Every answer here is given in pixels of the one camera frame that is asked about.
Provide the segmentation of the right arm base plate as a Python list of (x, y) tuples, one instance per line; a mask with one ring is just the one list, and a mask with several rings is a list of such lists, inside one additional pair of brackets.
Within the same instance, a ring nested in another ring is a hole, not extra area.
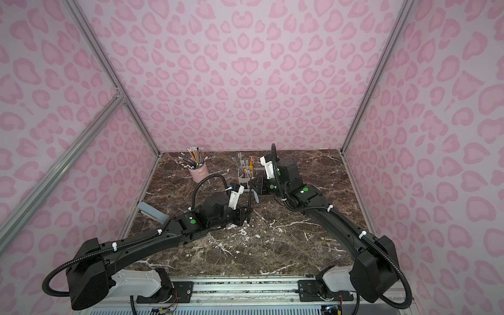
[(297, 282), (299, 299), (301, 302), (346, 302), (354, 301), (354, 296), (349, 291), (330, 291), (320, 280), (309, 278)]

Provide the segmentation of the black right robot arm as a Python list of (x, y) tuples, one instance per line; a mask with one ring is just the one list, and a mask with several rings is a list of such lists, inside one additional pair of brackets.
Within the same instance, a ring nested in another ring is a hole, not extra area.
[(293, 213), (300, 213), (333, 236), (353, 261), (349, 270), (329, 266), (321, 270), (313, 290), (304, 294), (323, 301), (334, 301), (342, 291), (355, 293), (356, 299), (369, 303), (382, 300), (392, 308), (411, 307), (411, 286), (400, 269), (393, 241), (378, 238), (350, 220), (311, 184), (306, 184), (295, 161), (279, 159), (276, 146), (261, 157), (264, 177), (251, 180), (259, 195), (271, 194)]

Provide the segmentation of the aluminium frame rail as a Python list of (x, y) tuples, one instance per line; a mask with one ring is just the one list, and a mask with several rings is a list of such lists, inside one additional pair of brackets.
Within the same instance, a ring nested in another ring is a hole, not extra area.
[(139, 303), (137, 298), (110, 297), (84, 314), (418, 314), (382, 300), (369, 303), (354, 292), (330, 301), (303, 296), (301, 276), (189, 277), (172, 279), (178, 298), (164, 303)]

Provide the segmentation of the cream toothbrush holder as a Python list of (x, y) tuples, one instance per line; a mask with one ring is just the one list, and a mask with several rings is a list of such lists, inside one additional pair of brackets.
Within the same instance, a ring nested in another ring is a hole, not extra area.
[(258, 177), (264, 172), (265, 168), (263, 167), (253, 167), (252, 169), (249, 169), (248, 167), (240, 167), (238, 169), (238, 182), (245, 189), (250, 189), (249, 186), (250, 180)]

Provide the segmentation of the grey blue toothbrush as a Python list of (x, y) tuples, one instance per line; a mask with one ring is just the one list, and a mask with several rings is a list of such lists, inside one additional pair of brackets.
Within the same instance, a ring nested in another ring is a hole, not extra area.
[(256, 191), (255, 191), (255, 190), (252, 190), (252, 193), (253, 193), (253, 196), (254, 196), (255, 202), (256, 202), (257, 204), (259, 204), (259, 203), (260, 203), (259, 195), (256, 193)]

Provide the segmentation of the coloured pencils bunch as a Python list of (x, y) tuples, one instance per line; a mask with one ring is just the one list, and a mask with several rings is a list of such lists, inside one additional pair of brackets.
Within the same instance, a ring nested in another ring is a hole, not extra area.
[(178, 156), (178, 161), (184, 165), (185, 168), (197, 170), (205, 165), (206, 159), (202, 147), (190, 147), (187, 153), (181, 152)]

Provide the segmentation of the black toothbrush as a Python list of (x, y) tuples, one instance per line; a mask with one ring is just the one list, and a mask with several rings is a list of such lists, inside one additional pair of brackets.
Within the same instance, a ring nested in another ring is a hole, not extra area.
[(253, 211), (253, 207), (252, 207), (252, 189), (249, 189), (249, 194), (248, 194), (248, 210), (247, 210), (247, 218), (246, 218), (246, 222), (249, 224), (250, 223), (250, 215), (251, 215), (251, 212)]

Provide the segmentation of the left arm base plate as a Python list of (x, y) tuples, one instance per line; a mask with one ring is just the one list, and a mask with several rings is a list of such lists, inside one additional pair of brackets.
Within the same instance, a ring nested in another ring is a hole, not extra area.
[(162, 285), (151, 297), (138, 296), (137, 304), (172, 304), (177, 300), (177, 303), (190, 303), (194, 282), (172, 282), (169, 285)]

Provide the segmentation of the pink pencil cup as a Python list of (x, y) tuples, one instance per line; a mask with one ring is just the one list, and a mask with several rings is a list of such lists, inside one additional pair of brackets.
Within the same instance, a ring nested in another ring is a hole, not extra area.
[(206, 178), (210, 175), (210, 172), (207, 168), (207, 164), (203, 164), (198, 169), (189, 169), (189, 172), (192, 176), (193, 181), (196, 183), (202, 182), (204, 180), (204, 178)]

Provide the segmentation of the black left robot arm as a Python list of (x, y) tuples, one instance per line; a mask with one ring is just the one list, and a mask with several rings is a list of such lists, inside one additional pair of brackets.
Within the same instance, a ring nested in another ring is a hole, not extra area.
[(204, 238), (229, 224), (243, 225), (252, 210), (238, 205), (243, 193), (242, 185), (232, 183), (222, 192), (208, 196), (201, 205), (193, 205), (190, 211), (168, 219), (161, 228), (113, 242), (90, 239), (72, 260), (45, 277), (42, 291), (52, 297), (70, 298), (75, 311), (93, 307), (119, 285), (114, 275), (133, 263)]

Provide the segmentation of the grey blue box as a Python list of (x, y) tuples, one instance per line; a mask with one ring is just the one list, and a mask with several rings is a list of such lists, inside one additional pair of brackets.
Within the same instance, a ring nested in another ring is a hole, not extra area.
[(149, 217), (153, 220), (156, 220), (159, 223), (164, 224), (169, 219), (169, 217), (165, 213), (162, 213), (161, 211), (157, 210), (155, 207), (152, 207), (145, 202), (140, 202), (138, 205), (138, 208), (139, 208), (139, 211), (143, 215), (146, 215), (147, 217)]

